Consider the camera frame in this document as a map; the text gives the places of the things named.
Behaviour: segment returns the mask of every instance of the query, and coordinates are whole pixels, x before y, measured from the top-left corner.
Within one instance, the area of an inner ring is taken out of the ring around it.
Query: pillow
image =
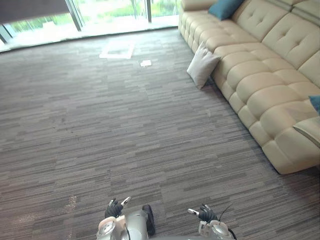
[[[320,95],[309,96],[309,99],[316,112],[320,115]]]
[[[208,12],[220,20],[225,20],[230,18],[243,2],[244,0],[218,0]]]
[[[203,42],[200,44],[186,70],[198,89],[206,84],[219,60],[220,57],[208,50]]]
[[[320,148],[320,116],[299,121],[293,128]]]

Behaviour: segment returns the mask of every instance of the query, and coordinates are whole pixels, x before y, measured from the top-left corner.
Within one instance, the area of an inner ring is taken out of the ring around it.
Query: beige leather sofa
[[[246,0],[220,21],[208,13],[214,0],[182,0],[178,29],[193,52],[203,41],[221,56],[212,78],[272,165],[288,174],[320,164],[315,141],[294,128],[303,121],[320,132],[309,101],[320,95],[320,28],[317,16],[303,16],[309,1],[282,1],[290,8]]]

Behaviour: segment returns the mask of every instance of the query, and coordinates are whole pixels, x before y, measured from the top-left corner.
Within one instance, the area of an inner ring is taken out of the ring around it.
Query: cable
[[[222,215],[225,213],[225,211],[228,209],[228,208],[230,208],[231,207],[231,205],[232,205],[232,203],[225,209],[225,210],[223,210],[223,212],[221,213],[221,215],[220,215],[220,217],[219,217],[219,222],[220,222],[220,219],[221,219],[221,217],[222,217]]]
[[[126,233],[128,234],[129,240],[131,240],[130,233],[129,233],[129,230],[128,230],[127,226],[125,226],[125,230],[126,230]]]
[[[237,240],[237,237],[236,237],[234,231],[232,231],[230,228],[228,228],[228,231],[232,234],[232,237],[233,237],[235,240]]]

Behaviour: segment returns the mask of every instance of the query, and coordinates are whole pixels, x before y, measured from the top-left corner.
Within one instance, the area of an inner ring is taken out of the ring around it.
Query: white throw pillow
[[[206,84],[219,61],[220,57],[208,50],[204,42],[202,42],[186,70],[198,89],[201,89]]]

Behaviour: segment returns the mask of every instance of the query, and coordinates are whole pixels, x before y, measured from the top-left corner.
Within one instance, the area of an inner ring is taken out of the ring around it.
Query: blue throw pillow
[[[316,112],[320,115],[320,95],[309,96],[309,99]]]
[[[220,20],[225,20],[231,17],[243,2],[244,0],[218,0],[208,12]]]

